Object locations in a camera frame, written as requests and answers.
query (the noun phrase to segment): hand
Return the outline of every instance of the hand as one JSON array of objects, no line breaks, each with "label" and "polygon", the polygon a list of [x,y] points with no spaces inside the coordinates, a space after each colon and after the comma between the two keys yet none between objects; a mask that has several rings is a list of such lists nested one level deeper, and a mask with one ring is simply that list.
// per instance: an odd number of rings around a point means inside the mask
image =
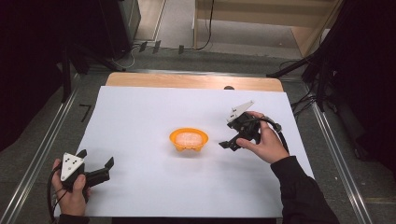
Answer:
[{"label": "hand", "polygon": [[[255,118],[262,118],[264,116],[264,114],[254,111],[249,111],[248,113]],[[236,139],[236,144],[249,149],[268,163],[274,163],[288,157],[289,153],[283,147],[274,130],[265,121],[260,121],[260,124],[261,141],[258,145],[244,138]]]},{"label": "hand", "polygon": [[[61,163],[61,160],[56,159],[55,163],[53,163],[52,169],[54,169],[56,166]],[[74,186],[73,186],[73,192],[66,192],[65,189],[63,189],[63,185],[61,182],[61,177],[60,177],[60,171],[57,171],[55,175],[52,178],[52,186],[56,190],[56,194],[58,197],[58,200],[62,197],[62,199],[59,201],[59,206],[61,207],[61,213],[70,215],[70,216],[78,216],[82,217],[85,215],[85,208],[86,208],[86,203],[84,196],[82,195],[82,191],[85,186],[85,175],[79,175],[78,178],[76,179]]]}]

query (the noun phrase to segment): black sleeve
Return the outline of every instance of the black sleeve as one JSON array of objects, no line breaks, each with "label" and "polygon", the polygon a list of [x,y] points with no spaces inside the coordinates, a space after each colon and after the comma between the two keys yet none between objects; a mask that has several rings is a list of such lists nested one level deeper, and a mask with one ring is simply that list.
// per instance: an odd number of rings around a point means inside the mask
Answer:
[{"label": "black sleeve", "polygon": [[339,223],[317,182],[307,176],[295,156],[271,164],[280,182],[283,223]]},{"label": "black sleeve", "polygon": [[58,224],[87,224],[90,222],[88,217],[75,217],[65,214],[59,216]]}]

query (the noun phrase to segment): person in background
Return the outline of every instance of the person in background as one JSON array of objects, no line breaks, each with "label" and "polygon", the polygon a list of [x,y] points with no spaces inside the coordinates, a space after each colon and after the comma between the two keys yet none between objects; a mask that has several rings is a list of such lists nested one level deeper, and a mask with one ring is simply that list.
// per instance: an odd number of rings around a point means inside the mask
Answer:
[{"label": "person in background", "polygon": [[[264,116],[264,114],[254,111],[248,113],[255,118]],[[337,216],[327,205],[317,182],[306,175],[296,157],[289,155],[283,148],[276,133],[268,124],[265,121],[260,121],[260,123],[261,141],[258,145],[243,138],[238,138],[236,143],[271,164],[271,169],[280,183],[283,223],[339,223]],[[56,160],[54,167],[59,162],[60,160]],[[86,203],[82,195],[82,189],[85,181],[85,176],[80,175],[74,184],[73,192],[66,193],[60,200],[62,214],[59,224],[86,224],[90,221],[87,217],[84,217]],[[52,178],[52,185],[55,189],[62,188],[59,175]],[[58,198],[63,193],[62,190],[58,191]]]}]

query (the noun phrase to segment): white board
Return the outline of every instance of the white board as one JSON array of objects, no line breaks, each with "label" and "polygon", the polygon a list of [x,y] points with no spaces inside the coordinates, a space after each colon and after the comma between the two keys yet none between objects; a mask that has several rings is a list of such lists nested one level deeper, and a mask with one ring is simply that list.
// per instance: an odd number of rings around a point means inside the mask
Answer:
[{"label": "white board", "polygon": [[[282,125],[305,172],[312,175],[286,93],[102,87],[78,151],[86,171],[114,157],[110,180],[92,188],[90,217],[281,217],[279,183],[255,154],[219,146],[237,132],[231,108],[249,109]],[[201,152],[177,152],[169,134],[183,127],[206,132]]]}]

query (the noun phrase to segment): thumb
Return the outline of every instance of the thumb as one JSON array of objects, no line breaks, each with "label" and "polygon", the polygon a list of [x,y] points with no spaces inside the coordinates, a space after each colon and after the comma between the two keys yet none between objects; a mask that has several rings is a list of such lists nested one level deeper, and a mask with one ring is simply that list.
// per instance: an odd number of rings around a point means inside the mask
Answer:
[{"label": "thumb", "polygon": [[236,144],[238,146],[249,149],[252,152],[257,152],[259,150],[259,146],[246,140],[245,138],[238,138],[236,139]]},{"label": "thumb", "polygon": [[84,186],[85,186],[85,182],[86,182],[85,175],[79,175],[73,185],[73,194],[74,193],[77,193],[77,194],[82,193],[82,190],[84,189]]}]

